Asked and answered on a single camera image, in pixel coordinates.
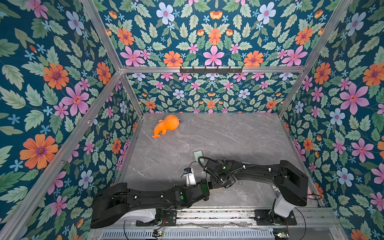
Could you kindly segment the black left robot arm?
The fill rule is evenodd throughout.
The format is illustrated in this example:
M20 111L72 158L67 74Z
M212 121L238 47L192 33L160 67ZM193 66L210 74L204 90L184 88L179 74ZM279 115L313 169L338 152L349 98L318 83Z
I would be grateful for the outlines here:
M96 194L91 229L111 226L129 212L147 209L182 210L210 196L206 180L195 186L173 186L165 191L138 191L119 183Z

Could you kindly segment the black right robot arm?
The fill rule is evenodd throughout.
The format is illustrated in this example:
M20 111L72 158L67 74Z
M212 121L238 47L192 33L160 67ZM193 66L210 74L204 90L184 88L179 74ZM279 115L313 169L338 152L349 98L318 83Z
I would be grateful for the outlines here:
M200 160L198 162L204 172L210 175L211 189L229 188L235 181L260 182L276 187L280 195L268 213L269 219L287 219L294 208L307 206L309 178L289 161L257 165L207 158L205 164Z

